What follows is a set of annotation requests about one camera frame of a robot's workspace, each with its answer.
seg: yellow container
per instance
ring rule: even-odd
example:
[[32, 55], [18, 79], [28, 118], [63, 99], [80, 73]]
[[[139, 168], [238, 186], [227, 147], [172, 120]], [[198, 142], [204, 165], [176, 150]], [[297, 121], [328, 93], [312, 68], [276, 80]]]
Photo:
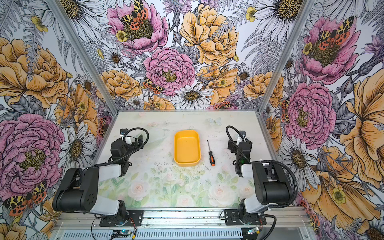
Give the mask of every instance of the yellow container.
[[193, 130], [179, 131], [175, 134], [175, 162], [180, 167], [192, 167], [201, 158], [199, 134]]

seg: black cable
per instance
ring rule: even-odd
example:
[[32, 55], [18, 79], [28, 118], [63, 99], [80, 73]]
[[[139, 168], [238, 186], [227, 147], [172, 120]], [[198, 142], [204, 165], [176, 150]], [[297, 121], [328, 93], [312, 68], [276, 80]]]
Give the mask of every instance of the black cable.
[[273, 229], [275, 228], [277, 219], [276, 219], [276, 216], [269, 215], [269, 214], [261, 214], [261, 216], [273, 218], [273, 223], [272, 223], [272, 226], [271, 226], [270, 230], [268, 231], [268, 233], [262, 239], [260, 239], [260, 240], [265, 240], [267, 237], [269, 237], [269, 235], [271, 235]]
[[93, 226], [93, 223], [95, 222], [95, 220], [96, 220], [96, 219], [100, 219], [100, 218], [102, 218], [102, 217], [97, 217], [96, 214], [95, 214], [95, 219], [93, 219], [92, 224], [91, 224], [91, 235], [92, 235], [92, 237], [93, 237], [94, 240], [96, 240], [96, 238], [95, 238], [94, 235], [93, 235], [92, 226]]
[[[233, 141], [231, 135], [229, 135], [229, 131], [228, 129], [229, 128], [232, 128], [233, 130], [235, 130], [237, 132], [237, 134], [239, 134], [239, 136], [242, 136], [240, 134], [240, 132], [234, 128], [233, 126], [231, 125], [228, 125], [226, 128], [225, 128], [225, 131], [227, 132], [227, 135], [229, 137], [229, 140], [232, 142], [232, 144], [235, 146], [235, 148], [237, 149], [238, 152], [240, 152], [243, 157], [249, 162], [251, 163], [251, 160], [239, 149], [239, 147], [237, 146], [237, 144]], [[292, 184], [293, 184], [293, 193], [291, 195], [291, 197], [289, 198], [289, 200], [283, 204], [276, 204], [276, 205], [268, 205], [268, 208], [270, 209], [280, 209], [280, 208], [284, 208], [284, 207], [287, 207], [289, 205], [291, 205], [293, 203], [293, 201], [295, 200], [296, 196], [297, 196], [297, 192], [298, 192], [298, 183], [297, 183], [297, 179], [295, 177], [295, 175], [293, 174], [292, 170], [290, 168], [288, 168], [287, 165], [281, 163], [281, 162], [278, 162], [278, 161], [275, 161], [275, 160], [263, 160], [263, 161], [260, 161], [261, 163], [273, 163], [273, 164], [277, 164], [277, 165], [280, 165], [282, 168], [284, 168], [288, 173], [289, 175], [291, 176], [292, 178]]]
[[142, 147], [145, 146], [145, 144], [147, 144], [148, 140], [149, 140], [149, 133], [147, 130], [145, 130], [144, 128], [142, 127], [134, 127], [132, 129], [129, 129], [126, 133], [124, 133], [124, 136], [123, 136], [123, 141], [125, 142], [125, 138], [127, 136], [128, 133], [132, 132], [133, 130], [143, 130], [146, 134], [147, 134], [147, 138], [145, 140], [145, 142], [143, 142], [142, 145], [140, 145], [138, 148], [136, 148], [135, 150], [133, 150], [132, 152], [128, 153], [128, 154], [125, 154], [124, 156], [122, 157], [119, 157], [118, 159], [115, 159], [113, 160], [112, 162], [106, 162], [106, 163], [100, 163], [100, 164], [96, 164], [95, 166], [96, 167], [102, 167], [102, 166], [108, 166], [110, 164], [115, 164], [116, 162], [120, 161], [121, 159], [124, 159], [132, 154], [134, 154], [135, 152], [137, 152], [138, 150], [140, 150]]
[[221, 218], [221, 214], [222, 214], [224, 211], [225, 211], [225, 210], [223, 210], [223, 211], [220, 213], [220, 215], [218, 216], [218, 218], [220, 218], [220, 220], [225, 220], [225, 218], [224, 218], [224, 219]]

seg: daisy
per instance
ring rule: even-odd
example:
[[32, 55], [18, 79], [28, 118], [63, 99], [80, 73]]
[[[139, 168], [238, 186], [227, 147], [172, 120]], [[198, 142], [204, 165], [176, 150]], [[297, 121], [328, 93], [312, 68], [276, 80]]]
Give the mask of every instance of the daisy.
[[60, 146], [60, 162], [58, 167], [65, 165], [64, 173], [70, 168], [83, 168], [91, 164], [91, 156], [95, 149], [95, 137], [88, 131], [88, 124], [80, 123], [77, 133], [72, 126], [68, 130], [69, 142], [63, 142]]
[[79, 79], [79, 83], [82, 88], [88, 93], [92, 94], [93, 91], [96, 90], [96, 85], [93, 83], [91, 76], [84, 74]]
[[272, 116], [272, 113], [273, 113], [273, 107], [272, 105], [268, 102], [265, 106], [265, 109], [264, 109], [264, 116], [266, 118], [270, 118]]
[[320, 179], [312, 170], [311, 166], [317, 165], [317, 159], [306, 154], [307, 147], [300, 139], [292, 135], [292, 139], [284, 136], [278, 150], [278, 156], [282, 163], [287, 165], [297, 178], [300, 191], [310, 190], [308, 184], [317, 189]]
[[253, 17], [260, 20], [256, 32], [264, 31], [262, 38], [271, 33], [271, 40], [282, 43], [291, 32], [303, 0], [258, 0]]
[[373, 218], [369, 222], [369, 229], [359, 236], [359, 240], [375, 240], [384, 238], [384, 220]]
[[124, 63], [122, 60], [121, 51], [117, 48], [112, 48], [105, 51], [104, 61], [115, 68], [120, 67]]
[[284, 72], [289, 72], [293, 67], [293, 65], [295, 64], [295, 61], [296, 61], [296, 56], [293, 53], [291, 53], [287, 62], [285, 63]]
[[[80, 38], [89, 43], [95, 39], [102, 39], [101, 32], [105, 31], [104, 23], [108, 19], [104, 17], [104, 2], [101, 0], [61, 0], [66, 14], [75, 25]], [[63, 33], [57, 19], [48, 7], [47, 0], [29, 1], [35, 15], [42, 20], [42, 25], [51, 27], [58, 39], [62, 39]]]
[[237, 71], [240, 81], [248, 81], [251, 77], [253, 77], [253, 74], [254, 72], [250, 67], [239, 67], [239, 71]]
[[350, 16], [360, 17], [363, 8], [367, 12], [372, 11], [377, 5], [377, 0], [329, 0], [324, 1], [323, 16], [329, 16], [329, 20], [333, 21], [336, 18], [336, 22], [342, 22]]
[[193, 88], [186, 85], [180, 90], [176, 90], [177, 93], [170, 101], [178, 109], [204, 109], [211, 104], [211, 98], [206, 98], [213, 95], [212, 88], [201, 89], [202, 83], [196, 84]]
[[139, 98], [139, 96], [132, 97], [128, 100], [128, 104], [134, 109], [143, 109], [144, 100]]

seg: floral tabletop mat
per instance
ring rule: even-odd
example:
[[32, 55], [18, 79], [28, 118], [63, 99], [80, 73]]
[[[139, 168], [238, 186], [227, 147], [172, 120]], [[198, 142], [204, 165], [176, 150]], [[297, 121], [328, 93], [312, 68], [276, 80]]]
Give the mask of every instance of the floral tabletop mat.
[[[110, 156], [110, 143], [118, 138], [119, 129], [124, 128], [127, 119], [135, 120], [132, 127], [146, 128], [150, 141], [131, 156], [132, 166], [125, 176], [99, 184], [100, 195], [123, 200], [126, 207], [231, 207], [254, 193], [253, 179], [241, 178], [235, 173], [232, 165], [235, 155], [227, 150], [225, 133], [229, 124], [246, 130], [253, 141], [251, 158], [260, 158], [261, 152], [265, 155], [268, 151], [253, 112], [152, 114], [136, 112], [118, 116], [102, 159]], [[222, 125], [212, 126], [209, 117], [221, 121]], [[202, 157], [196, 166], [179, 167], [173, 160], [174, 134], [188, 128], [199, 133]], [[216, 160], [214, 167], [209, 164], [207, 139]]]

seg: pink peony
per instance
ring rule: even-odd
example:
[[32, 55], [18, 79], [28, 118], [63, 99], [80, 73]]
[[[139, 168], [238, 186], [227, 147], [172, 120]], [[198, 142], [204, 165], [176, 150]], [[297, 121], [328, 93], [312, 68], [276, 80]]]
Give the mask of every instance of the pink peony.
[[117, 34], [117, 43], [123, 45], [126, 52], [123, 54], [127, 56], [139, 55], [143, 52], [150, 52], [160, 46], [164, 46], [168, 40], [168, 23], [166, 17], [161, 18], [157, 13], [153, 4], [148, 5], [143, 0], [144, 8], [148, 10], [148, 19], [144, 20], [138, 30], [131, 30], [125, 28], [124, 23], [120, 18], [125, 15], [131, 15], [134, 5], [131, 4], [127, 7], [125, 3], [122, 8], [107, 9], [108, 24], [112, 27], [109, 28], [111, 34]]
[[321, 43], [319, 33], [327, 30], [332, 32], [336, 30], [342, 23], [336, 23], [336, 19], [332, 22], [329, 19], [321, 17], [310, 30], [310, 35], [306, 35], [304, 42], [306, 43], [303, 54], [296, 62], [297, 71], [304, 76], [309, 76], [313, 81], [322, 81], [329, 85], [336, 82], [342, 77], [355, 63], [358, 54], [353, 54], [356, 49], [356, 42], [359, 38], [360, 31], [356, 30], [356, 18], [349, 30], [350, 36], [341, 44], [329, 46], [325, 50], [319, 49]]
[[61, 176], [58, 168], [64, 134], [59, 126], [37, 114], [0, 123], [0, 197], [31, 192], [46, 181], [52, 187]]
[[305, 142], [308, 149], [321, 147], [336, 123], [332, 96], [320, 83], [300, 83], [290, 98], [289, 124], [285, 130]]
[[192, 85], [195, 81], [192, 60], [186, 54], [169, 47], [157, 49], [143, 64], [147, 77], [155, 85], [165, 88], [163, 93], [168, 96], [175, 95], [175, 90]]

